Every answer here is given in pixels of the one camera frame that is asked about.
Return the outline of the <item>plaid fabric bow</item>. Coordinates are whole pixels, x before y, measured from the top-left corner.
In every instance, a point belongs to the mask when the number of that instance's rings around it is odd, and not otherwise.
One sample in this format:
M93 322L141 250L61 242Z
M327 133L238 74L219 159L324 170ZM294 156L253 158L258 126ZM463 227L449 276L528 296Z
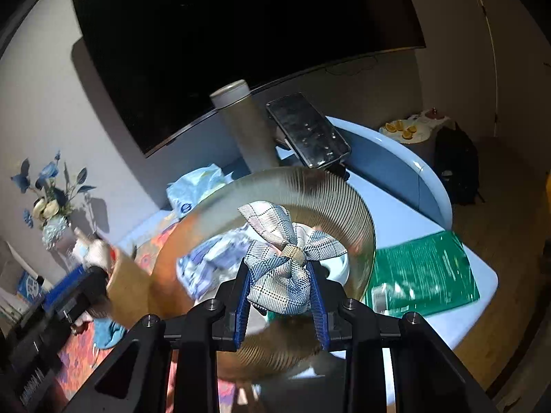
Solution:
M280 315L300 315L310 309L309 261L344 255L345 247L319 229L291 220L289 211L257 200L238 208L248 226L261 237L244 256L250 275L251 305Z

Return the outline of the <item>teal cloth pouch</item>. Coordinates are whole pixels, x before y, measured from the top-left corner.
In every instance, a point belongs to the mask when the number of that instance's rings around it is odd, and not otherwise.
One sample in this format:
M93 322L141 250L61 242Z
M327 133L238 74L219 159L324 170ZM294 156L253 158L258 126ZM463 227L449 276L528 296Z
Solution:
M93 344L98 350L114 348L127 333L127 329L109 318L93 321Z

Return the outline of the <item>blue white Dafi packet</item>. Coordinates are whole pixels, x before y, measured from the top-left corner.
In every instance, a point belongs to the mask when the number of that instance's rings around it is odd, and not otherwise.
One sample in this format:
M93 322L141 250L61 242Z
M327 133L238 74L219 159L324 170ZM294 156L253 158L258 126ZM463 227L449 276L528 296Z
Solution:
M177 280L198 301L220 283L233 279L255 239L250 226L216 235L177 259Z

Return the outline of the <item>floral orange table mat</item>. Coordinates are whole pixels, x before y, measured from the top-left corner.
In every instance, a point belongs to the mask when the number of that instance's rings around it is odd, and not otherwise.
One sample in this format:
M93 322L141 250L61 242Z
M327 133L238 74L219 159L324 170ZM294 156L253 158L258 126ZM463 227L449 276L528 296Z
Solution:
M160 250L176 226L176 220L153 221L151 225L139 227L129 233L118 243L118 248L128 252L139 267L151 273ZM178 252L177 257L170 259L169 263L176 268L177 259L187 254ZM82 322L83 329L73 335L61 351L63 370L57 376L57 380L68 399L73 397L91 375L92 370L95 370L114 349L98 350L95 347L93 344L93 321Z

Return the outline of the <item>books stack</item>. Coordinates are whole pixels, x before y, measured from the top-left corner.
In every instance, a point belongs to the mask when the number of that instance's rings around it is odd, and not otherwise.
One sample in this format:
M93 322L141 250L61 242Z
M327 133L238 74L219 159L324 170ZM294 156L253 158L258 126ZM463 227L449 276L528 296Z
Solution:
M34 272L1 239L1 324L12 326L50 289L51 284Z

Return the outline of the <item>brown cardboard pen cup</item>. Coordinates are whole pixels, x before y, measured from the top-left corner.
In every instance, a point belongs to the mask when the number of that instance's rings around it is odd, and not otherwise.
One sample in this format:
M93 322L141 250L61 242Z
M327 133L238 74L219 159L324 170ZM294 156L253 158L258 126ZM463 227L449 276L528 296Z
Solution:
M131 329L149 313L149 274L120 248L113 249L115 257L106 286L110 301L110 318L126 329Z

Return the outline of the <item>green plastic sheet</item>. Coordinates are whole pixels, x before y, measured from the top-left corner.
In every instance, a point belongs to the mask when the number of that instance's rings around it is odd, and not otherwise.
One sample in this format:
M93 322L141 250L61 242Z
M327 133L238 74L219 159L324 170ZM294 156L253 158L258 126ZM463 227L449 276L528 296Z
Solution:
M480 297L466 251L452 231L378 249L363 301L374 312L426 317Z

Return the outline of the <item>white ribbed vase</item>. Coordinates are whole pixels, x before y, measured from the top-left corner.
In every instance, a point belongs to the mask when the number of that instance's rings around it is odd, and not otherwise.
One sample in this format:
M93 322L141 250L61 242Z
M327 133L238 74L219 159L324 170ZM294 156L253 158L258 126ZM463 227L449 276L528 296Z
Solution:
M74 267L77 267L80 264L80 262L73 255L75 245L76 234L73 229L68 227L63 231L57 242L54 243L52 249L50 250L50 254L56 263L67 272L72 271Z

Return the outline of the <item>blue white artificial flowers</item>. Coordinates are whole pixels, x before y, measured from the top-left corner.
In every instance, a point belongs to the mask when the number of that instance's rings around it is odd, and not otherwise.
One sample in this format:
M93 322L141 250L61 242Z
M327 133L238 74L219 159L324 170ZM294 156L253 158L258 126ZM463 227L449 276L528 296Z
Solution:
M73 232L71 215L76 210L75 200L85 200L95 186L87 184L88 170L82 168L72 178L60 150L32 179L29 159L21 162L19 172L10 176L10 181L21 191L34 196L31 209L23 210L22 219L29 229L35 227L41 232L42 244L51 251L62 244L63 237Z

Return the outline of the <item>light blue tissue pack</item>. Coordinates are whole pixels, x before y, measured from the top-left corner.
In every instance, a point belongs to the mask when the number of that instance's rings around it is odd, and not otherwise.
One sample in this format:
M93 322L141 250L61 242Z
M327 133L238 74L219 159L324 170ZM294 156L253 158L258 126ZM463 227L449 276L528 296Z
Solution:
M230 183L232 175L225 175L218 165L211 164L188 172L170 183L166 196L175 215L181 219L202 200Z

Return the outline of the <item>black smartphone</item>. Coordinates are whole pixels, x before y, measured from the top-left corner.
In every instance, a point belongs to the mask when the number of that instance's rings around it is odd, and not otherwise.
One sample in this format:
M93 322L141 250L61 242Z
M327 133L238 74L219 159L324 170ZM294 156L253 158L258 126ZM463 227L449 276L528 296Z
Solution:
M336 127L301 93L270 101L266 110L307 168L327 168L351 153L351 147Z

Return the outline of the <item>silver thermos bottle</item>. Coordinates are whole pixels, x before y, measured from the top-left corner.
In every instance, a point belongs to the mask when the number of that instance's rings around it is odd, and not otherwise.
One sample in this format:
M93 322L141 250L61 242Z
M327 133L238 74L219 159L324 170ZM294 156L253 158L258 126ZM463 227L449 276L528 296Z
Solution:
M217 89L210 98L235 138L249 170L259 172L278 167L276 144L267 118L253 101L245 80Z

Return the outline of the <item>black television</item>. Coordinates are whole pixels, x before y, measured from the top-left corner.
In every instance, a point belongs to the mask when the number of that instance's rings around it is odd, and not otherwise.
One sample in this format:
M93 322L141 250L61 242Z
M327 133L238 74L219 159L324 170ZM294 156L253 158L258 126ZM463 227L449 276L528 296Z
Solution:
M421 49L412 0L72 0L92 63L145 155L253 91L372 53Z

